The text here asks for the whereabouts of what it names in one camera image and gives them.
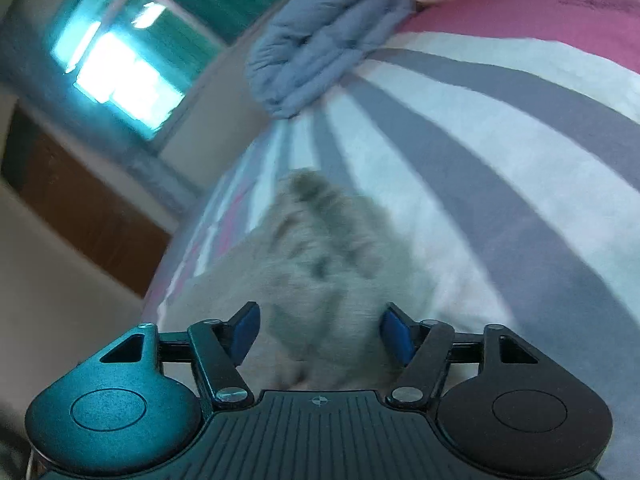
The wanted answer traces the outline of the brown wooden door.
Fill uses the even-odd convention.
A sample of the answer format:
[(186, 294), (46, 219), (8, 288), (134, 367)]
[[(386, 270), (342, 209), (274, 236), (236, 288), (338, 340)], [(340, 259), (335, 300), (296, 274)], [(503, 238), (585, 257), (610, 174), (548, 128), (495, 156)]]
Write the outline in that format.
[(84, 257), (142, 297), (170, 236), (95, 176), (17, 107), (4, 141), (1, 177)]

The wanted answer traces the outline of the grey left curtain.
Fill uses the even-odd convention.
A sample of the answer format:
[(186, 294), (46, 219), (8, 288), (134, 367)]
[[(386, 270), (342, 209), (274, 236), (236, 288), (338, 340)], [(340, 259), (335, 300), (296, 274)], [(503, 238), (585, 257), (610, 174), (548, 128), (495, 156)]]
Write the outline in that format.
[(76, 89), (17, 13), (1, 22), (1, 80), (87, 148), (126, 172), (173, 214), (184, 214), (202, 191), (160, 160), (103, 105)]

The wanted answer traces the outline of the window with green awning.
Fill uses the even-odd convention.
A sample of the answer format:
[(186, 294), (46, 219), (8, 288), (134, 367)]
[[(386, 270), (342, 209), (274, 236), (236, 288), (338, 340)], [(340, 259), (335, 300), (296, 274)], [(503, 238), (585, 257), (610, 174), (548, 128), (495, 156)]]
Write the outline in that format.
[(74, 87), (156, 138), (207, 66), (281, 0), (70, 0), (51, 54)]

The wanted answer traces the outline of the striped pink grey bedsheet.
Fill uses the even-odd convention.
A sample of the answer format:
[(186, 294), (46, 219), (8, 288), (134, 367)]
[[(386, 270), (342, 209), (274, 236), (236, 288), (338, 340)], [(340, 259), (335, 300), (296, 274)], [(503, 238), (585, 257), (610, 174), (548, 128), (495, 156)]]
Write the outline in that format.
[(370, 197), (438, 318), (512, 327), (602, 396), (601, 463), (639, 474), (639, 0), (454, 0), (297, 117), (194, 209), (146, 294), (164, 322), (255, 229), (279, 181)]

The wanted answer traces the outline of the folded blue comforter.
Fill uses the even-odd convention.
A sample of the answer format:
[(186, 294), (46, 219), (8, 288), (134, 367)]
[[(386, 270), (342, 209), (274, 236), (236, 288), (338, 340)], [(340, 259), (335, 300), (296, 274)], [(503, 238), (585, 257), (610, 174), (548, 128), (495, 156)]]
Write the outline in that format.
[(288, 0), (246, 62), (254, 99), (286, 119), (317, 101), (413, 12), (412, 0)]

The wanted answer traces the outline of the grey fleece pants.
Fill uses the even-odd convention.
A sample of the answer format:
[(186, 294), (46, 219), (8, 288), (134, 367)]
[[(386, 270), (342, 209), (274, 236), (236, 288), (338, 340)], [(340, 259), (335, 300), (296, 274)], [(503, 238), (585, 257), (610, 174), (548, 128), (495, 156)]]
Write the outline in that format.
[(428, 314), (433, 288), (381, 207), (300, 170), (257, 228), (171, 301), (160, 327), (228, 320), (255, 301), (260, 330), (240, 367), (254, 392), (386, 391), (400, 368), (382, 344), (381, 316), (388, 304)]

